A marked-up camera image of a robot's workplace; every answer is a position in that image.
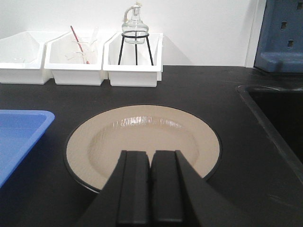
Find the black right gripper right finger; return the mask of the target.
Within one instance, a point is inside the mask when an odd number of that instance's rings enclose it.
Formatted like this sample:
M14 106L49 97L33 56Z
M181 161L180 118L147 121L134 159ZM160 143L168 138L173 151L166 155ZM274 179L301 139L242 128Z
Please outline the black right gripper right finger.
M156 151L152 159L155 227L249 227L251 220L216 192L180 151Z

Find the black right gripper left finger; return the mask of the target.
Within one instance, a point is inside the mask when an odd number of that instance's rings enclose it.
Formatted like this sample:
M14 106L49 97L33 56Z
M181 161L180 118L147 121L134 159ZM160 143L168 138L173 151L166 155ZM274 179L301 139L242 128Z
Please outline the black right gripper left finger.
M124 150L109 180L76 226L147 227L149 221L147 154Z

